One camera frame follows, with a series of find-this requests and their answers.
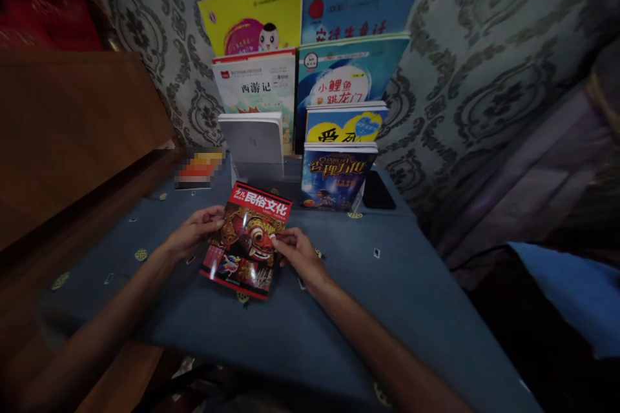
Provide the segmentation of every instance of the table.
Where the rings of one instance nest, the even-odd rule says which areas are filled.
[[[353,219],[294,209],[289,225],[301,227],[327,256],[336,282],[477,412],[540,412],[387,173],[379,172],[395,210],[362,205],[364,216]],[[225,204],[230,191],[226,165],[210,190],[175,190],[171,177],[85,254],[61,288],[41,298],[42,323],[70,334],[141,266],[137,250],[151,253],[196,209]],[[139,327],[138,339],[385,411],[371,374],[289,267],[276,277],[267,302],[252,300],[246,309],[234,291],[199,275],[205,252],[202,247],[194,261],[178,267]],[[110,273],[114,276],[105,284]]]

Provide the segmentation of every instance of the wallpaper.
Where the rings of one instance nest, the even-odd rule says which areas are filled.
[[[219,145],[223,108],[197,1],[104,0],[181,140]],[[619,10],[620,0],[417,0],[385,94],[378,162],[422,222],[584,76],[620,30]]]

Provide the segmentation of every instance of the black phone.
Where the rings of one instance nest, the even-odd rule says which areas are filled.
[[[382,210],[393,210],[396,203],[388,192],[388,188],[377,171],[370,171],[366,178],[366,186],[364,187],[364,195],[362,201],[367,208],[380,208]]]

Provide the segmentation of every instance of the book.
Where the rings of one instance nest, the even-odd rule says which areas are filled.
[[[377,158],[377,144],[306,143],[304,148],[302,206],[350,211]]]
[[[302,0],[201,0],[198,9],[215,56],[299,46]]]
[[[306,108],[381,100],[409,38],[388,34],[300,47],[295,153],[304,149]]]
[[[302,44],[405,29],[415,0],[304,0]]]
[[[265,170],[282,176],[282,113],[222,113],[218,123],[240,177],[260,176]]]
[[[306,142],[374,142],[388,115],[383,101],[309,106]]]
[[[274,268],[271,238],[284,232],[291,202],[237,182],[224,225],[209,238],[200,274],[261,300],[267,300]]]
[[[174,187],[179,190],[211,188],[211,179],[226,159],[226,152],[218,147],[194,148],[183,160],[174,175]]]
[[[284,154],[293,153],[294,48],[213,59],[213,73],[227,113],[282,113]]]

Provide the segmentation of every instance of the forearm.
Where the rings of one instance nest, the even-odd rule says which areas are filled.
[[[472,411],[435,373],[332,281],[309,290],[402,411]]]
[[[20,411],[73,411],[113,361],[174,269],[159,248],[136,275],[79,329],[19,400]]]

